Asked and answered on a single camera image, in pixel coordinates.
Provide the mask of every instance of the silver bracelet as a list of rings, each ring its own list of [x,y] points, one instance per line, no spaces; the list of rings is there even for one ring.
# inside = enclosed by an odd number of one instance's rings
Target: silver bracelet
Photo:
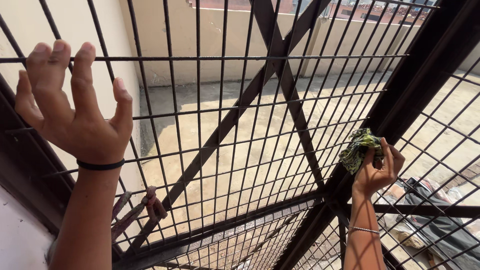
[[[359,227],[349,226],[349,228],[356,229],[356,230],[360,230],[360,231],[366,231],[366,232],[370,232],[370,233],[380,234],[380,232],[377,232],[377,231],[374,231],[374,230],[369,230],[369,229],[363,229],[363,228],[359,228]]]

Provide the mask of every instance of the fingernail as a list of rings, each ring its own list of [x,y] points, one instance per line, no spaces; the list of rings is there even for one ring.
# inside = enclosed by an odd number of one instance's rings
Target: fingernail
[[[43,43],[38,43],[33,49],[34,52],[44,52],[47,49],[47,46]]]
[[[53,51],[62,51],[64,47],[65,44],[61,41],[56,40],[55,43],[53,43]]]
[[[92,49],[92,44],[90,42],[85,42],[83,43],[82,47],[80,48],[81,50],[86,50],[89,51]]]
[[[118,86],[120,87],[120,89],[122,90],[127,90],[125,88],[125,84],[123,83],[123,79],[119,79],[118,82],[117,82]]]

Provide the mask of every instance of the forearm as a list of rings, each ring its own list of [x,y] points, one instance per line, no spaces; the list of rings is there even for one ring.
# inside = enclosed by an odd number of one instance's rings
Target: forearm
[[[355,190],[352,192],[350,226],[378,231],[370,198]],[[350,228],[344,269],[385,269],[379,234]]]
[[[51,270],[111,269],[110,224],[119,175],[120,168],[79,168]]]

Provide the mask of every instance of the green patterned rag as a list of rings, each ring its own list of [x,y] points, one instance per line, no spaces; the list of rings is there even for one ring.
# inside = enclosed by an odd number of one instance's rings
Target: green patterned rag
[[[375,137],[370,128],[357,129],[352,132],[349,138],[353,138],[352,143],[340,152],[339,157],[340,162],[351,174],[358,171],[369,147],[375,148],[374,161],[381,160],[384,156],[382,146],[380,145],[381,137]]]

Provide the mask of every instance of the black hair tie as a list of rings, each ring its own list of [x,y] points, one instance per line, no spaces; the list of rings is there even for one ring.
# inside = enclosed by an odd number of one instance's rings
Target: black hair tie
[[[125,159],[120,160],[117,163],[112,163],[112,164],[105,164],[105,165],[97,165],[97,164],[90,164],[86,163],[80,160],[77,160],[78,166],[87,169],[87,170],[92,170],[92,171],[108,171],[108,170],[113,170],[116,168],[119,168],[123,166],[125,163]]]

